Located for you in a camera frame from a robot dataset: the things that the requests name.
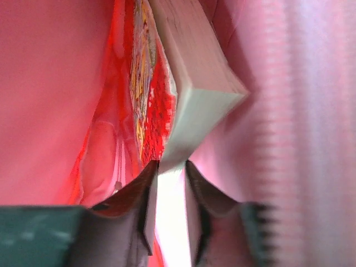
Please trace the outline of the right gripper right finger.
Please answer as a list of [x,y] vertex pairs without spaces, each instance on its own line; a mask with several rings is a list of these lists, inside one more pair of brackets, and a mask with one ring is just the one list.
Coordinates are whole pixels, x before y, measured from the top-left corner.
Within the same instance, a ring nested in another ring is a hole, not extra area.
[[272,207],[237,202],[185,162],[187,233],[192,266],[273,266]]

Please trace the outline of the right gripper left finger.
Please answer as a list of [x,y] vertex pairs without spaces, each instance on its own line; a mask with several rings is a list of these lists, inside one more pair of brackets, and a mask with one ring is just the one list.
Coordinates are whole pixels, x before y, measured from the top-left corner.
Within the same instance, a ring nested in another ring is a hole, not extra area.
[[159,162],[88,209],[2,206],[2,266],[147,266],[153,252]]

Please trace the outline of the pink student backpack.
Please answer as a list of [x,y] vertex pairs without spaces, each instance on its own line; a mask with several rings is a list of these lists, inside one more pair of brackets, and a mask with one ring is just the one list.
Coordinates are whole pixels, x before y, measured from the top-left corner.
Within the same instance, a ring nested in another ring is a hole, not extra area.
[[[92,208],[135,179],[126,1],[1,2],[1,207]],[[198,1],[246,90],[190,161],[261,202],[273,266],[355,265],[355,2]],[[147,266],[183,266],[182,178]]]

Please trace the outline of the colourful patterned book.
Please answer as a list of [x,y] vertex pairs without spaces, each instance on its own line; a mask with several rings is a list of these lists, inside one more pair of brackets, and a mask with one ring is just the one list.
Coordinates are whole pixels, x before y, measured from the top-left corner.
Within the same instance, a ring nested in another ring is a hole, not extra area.
[[224,57],[198,1],[126,1],[124,48],[132,125],[127,143],[132,173],[144,187],[144,230],[149,250],[160,186],[182,178],[183,225],[188,250],[183,266],[236,266],[215,227],[238,203],[190,161],[213,127],[246,96]]

